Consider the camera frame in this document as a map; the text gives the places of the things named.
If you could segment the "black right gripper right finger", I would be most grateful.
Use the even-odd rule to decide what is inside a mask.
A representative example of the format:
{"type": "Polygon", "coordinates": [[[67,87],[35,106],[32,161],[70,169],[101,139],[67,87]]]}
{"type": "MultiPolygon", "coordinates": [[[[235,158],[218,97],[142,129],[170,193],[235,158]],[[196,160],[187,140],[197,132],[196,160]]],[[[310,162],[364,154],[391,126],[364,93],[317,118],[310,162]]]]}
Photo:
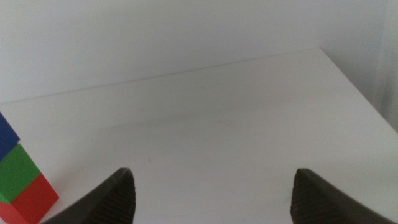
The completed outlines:
{"type": "Polygon", "coordinates": [[[298,169],[295,173],[290,216],[294,224],[396,224],[310,169],[298,169]]]}

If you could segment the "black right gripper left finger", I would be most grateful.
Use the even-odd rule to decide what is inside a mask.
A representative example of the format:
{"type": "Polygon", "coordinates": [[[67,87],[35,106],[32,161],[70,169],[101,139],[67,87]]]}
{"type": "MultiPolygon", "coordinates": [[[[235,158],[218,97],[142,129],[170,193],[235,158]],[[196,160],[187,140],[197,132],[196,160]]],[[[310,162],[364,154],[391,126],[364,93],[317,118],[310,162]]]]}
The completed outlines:
{"type": "Polygon", "coordinates": [[[120,168],[45,224],[132,224],[136,209],[134,177],[120,168]]]}

